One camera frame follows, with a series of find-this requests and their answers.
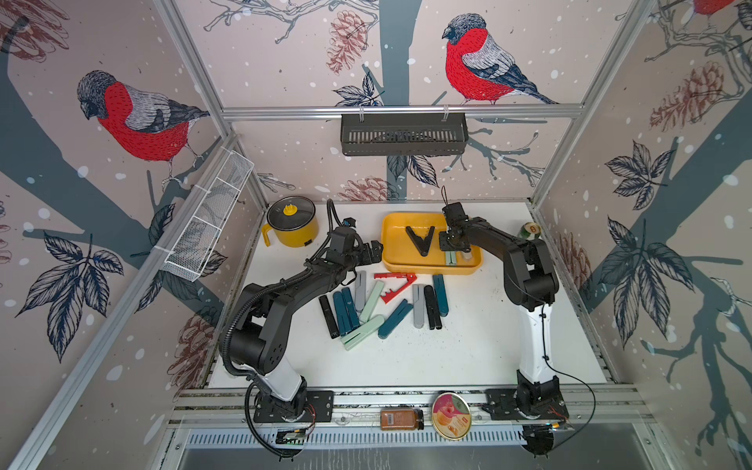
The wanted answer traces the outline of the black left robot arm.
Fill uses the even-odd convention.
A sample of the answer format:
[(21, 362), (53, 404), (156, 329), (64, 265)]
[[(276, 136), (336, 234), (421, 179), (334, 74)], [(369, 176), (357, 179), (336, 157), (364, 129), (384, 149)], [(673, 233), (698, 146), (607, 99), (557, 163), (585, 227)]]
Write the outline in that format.
[(381, 262), (384, 246), (364, 242), (356, 229), (331, 229), (304, 269), (266, 286), (247, 285), (219, 339), (226, 372), (243, 377), (283, 420), (307, 412), (307, 381), (285, 358), (294, 314), (309, 302), (343, 286), (360, 266)]

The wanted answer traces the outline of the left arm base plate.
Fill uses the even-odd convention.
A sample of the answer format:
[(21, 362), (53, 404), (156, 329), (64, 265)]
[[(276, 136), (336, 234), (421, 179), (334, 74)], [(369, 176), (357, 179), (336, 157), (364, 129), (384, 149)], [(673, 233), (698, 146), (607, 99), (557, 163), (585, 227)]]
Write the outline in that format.
[(303, 391), (293, 401), (259, 393), (251, 404), (254, 423), (328, 423), (332, 420), (332, 391)]

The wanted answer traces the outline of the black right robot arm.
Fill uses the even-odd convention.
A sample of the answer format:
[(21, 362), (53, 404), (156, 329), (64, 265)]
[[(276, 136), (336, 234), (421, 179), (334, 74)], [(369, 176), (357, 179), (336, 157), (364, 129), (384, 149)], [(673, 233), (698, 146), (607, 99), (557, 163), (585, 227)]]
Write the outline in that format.
[(559, 400), (559, 378), (548, 365), (550, 338), (548, 307), (555, 302), (559, 281), (550, 250), (540, 239), (526, 240), (495, 228), (481, 217), (468, 217), (460, 203), (444, 207), (446, 231), (440, 234), (444, 252), (469, 253), (474, 247), (503, 262), (503, 288), (522, 313), (520, 364), (517, 369), (517, 409), (526, 417), (544, 413)]

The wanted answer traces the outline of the dark teal angled pruning pliers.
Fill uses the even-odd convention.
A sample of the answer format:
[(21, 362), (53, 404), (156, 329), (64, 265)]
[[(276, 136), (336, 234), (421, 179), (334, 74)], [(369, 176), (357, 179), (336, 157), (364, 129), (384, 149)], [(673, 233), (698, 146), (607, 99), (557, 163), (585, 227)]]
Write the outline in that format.
[(379, 327), (377, 331), (378, 338), (386, 340), (412, 310), (413, 304), (409, 303), (407, 299), (403, 299), (403, 301), (399, 303), (395, 310)]

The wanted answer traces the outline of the green white small bottle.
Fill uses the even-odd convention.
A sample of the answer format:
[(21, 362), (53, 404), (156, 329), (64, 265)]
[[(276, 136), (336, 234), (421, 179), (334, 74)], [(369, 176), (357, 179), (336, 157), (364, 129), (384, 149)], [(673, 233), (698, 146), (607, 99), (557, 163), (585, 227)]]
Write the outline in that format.
[(527, 241), (538, 240), (542, 236), (541, 226), (534, 221), (526, 222), (520, 227), (517, 236)]

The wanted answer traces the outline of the yellow plastic storage box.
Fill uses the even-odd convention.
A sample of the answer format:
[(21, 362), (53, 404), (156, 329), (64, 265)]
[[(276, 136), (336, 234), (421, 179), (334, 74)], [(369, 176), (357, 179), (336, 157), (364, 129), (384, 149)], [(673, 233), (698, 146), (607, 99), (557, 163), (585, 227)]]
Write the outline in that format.
[[(430, 226), (436, 227), (429, 255), (421, 257), (405, 233), (405, 227), (411, 226), (421, 237), (428, 233)], [(442, 213), (389, 213), (382, 223), (381, 241), (384, 245), (382, 260), (391, 272), (415, 274), (470, 275), (483, 264), (483, 255), (479, 248), (472, 248), (472, 260), (464, 260), (456, 252), (457, 265), (447, 266), (445, 252), (439, 246), (440, 233), (447, 229)]]

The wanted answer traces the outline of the grey middle pruning pliers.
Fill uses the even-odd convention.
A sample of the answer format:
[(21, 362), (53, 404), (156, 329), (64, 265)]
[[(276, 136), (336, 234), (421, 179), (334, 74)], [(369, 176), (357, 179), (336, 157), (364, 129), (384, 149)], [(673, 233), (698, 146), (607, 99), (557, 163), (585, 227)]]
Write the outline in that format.
[(426, 305), (424, 297), (424, 286), (413, 284), (413, 324), (416, 329), (422, 329), (426, 321)]

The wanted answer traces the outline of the brown rectangular box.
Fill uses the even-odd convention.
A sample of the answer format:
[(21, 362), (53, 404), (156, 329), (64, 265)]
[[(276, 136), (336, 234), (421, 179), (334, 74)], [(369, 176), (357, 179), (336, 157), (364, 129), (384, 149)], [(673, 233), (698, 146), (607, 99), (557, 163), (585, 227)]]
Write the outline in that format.
[(382, 431), (414, 431), (425, 427), (421, 409), (382, 409), (380, 429)]

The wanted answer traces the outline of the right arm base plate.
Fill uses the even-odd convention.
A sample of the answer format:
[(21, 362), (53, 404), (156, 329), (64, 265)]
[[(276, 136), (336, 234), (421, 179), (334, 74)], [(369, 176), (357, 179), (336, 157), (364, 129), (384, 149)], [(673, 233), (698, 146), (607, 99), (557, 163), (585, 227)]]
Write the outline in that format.
[(560, 392), (535, 397), (516, 388), (492, 388), (485, 391), (485, 397), (481, 409), (496, 421), (565, 421), (570, 417)]

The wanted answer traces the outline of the black hanging wall basket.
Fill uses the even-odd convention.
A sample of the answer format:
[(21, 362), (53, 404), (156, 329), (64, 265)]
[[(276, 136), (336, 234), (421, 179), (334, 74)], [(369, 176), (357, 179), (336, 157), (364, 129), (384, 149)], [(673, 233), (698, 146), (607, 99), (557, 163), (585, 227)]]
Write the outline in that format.
[(462, 113), (363, 113), (341, 121), (341, 151), (348, 157), (461, 155), (468, 140)]

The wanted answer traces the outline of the grey pruning pliers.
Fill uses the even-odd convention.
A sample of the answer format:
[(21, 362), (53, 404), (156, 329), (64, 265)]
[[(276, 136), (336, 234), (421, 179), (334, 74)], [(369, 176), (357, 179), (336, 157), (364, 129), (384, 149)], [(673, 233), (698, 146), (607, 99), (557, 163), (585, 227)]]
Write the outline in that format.
[(366, 280), (367, 274), (364, 270), (356, 272), (356, 281), (354, 282), (354, 308), (360, 315), (366, 303)]
[(424, 297), (424, 286), (413, 284), (413, 324), (416, 329), (422, 329), (426, 321), (426, 305)]

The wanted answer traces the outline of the round pink tin lid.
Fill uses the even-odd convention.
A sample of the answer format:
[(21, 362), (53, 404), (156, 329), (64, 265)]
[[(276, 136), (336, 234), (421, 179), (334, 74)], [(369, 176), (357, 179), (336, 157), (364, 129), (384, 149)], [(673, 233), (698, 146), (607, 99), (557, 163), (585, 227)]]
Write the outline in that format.
[(436, 397), (431, 420), (437, 433), (451, 441), (464, 439), (472, 427), (472, 413), (460, 395), (446, 392)]

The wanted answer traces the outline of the yellow electric cooking pot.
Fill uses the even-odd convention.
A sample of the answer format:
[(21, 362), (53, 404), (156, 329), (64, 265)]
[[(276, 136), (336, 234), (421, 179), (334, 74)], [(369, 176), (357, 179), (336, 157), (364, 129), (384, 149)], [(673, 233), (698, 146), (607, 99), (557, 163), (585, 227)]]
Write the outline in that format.
[(269, 207), (262, 238), (266, 247), (270, 247), (269, 233), (274, 232), (284, 246), (303, 248), (315, 240), (318, 231), (315, 203), (306, 197), (288, 196)]

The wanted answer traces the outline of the grey left pruning pliers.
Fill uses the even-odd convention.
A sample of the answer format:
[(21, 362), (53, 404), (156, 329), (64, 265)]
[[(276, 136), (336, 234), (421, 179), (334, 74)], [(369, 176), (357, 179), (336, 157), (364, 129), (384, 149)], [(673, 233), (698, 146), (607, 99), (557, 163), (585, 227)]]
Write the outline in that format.
[(360, 315), (366, 303), (366, 280), (367, 274), (364, 270), (356, 272), (356, 281), (354, 282), (354, 308)]

